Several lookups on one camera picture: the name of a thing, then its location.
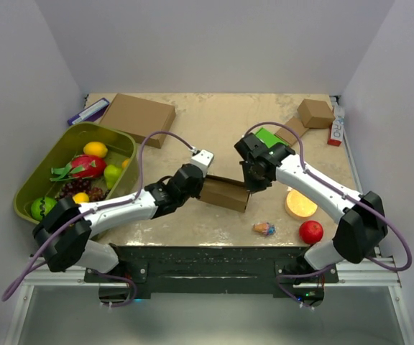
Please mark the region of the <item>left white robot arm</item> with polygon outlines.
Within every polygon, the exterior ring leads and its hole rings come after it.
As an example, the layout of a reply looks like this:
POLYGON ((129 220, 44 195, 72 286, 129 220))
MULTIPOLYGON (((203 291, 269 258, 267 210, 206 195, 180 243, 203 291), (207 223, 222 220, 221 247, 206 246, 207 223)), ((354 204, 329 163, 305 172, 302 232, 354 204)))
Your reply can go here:
POLYGON ((91 238, 116 226, 156 219, 175 212, 189 198, 199 198, 208 167, 182 165, 166 183, 144 187, 141 193, 95 203, 61 201, 35 227, 33 236, 51 272, 64 272, 78 265, 100 272, 118 282, 126 273, 115 248, 91 238))

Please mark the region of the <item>brown cardboard box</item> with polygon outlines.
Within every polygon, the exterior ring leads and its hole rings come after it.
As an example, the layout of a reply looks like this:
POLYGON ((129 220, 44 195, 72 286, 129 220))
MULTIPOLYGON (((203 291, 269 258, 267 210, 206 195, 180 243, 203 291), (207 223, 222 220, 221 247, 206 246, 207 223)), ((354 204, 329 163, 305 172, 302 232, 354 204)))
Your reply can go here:
POLYGON ((244 213, 250 193, 244 182, 215 175, 205 177, 200 201, 244 213))

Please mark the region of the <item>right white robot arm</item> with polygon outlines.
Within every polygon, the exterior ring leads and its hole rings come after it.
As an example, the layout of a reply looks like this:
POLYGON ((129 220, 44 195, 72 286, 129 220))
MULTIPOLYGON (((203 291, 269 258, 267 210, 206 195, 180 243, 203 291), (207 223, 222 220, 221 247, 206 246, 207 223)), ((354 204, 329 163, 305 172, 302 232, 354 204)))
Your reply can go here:
POLYGON ((305 163, 292 148, 277 143, 268 147, 249 133, 235 145, 242 158, 244 182, 256 193, 279 182, 313 201, 336 223, 332 239, 310 246, 283 273, 314 282, 327 267, 346 260, 358 264, 387 235, 381 198, 373 192, 361 194, 338 184, 305 163))

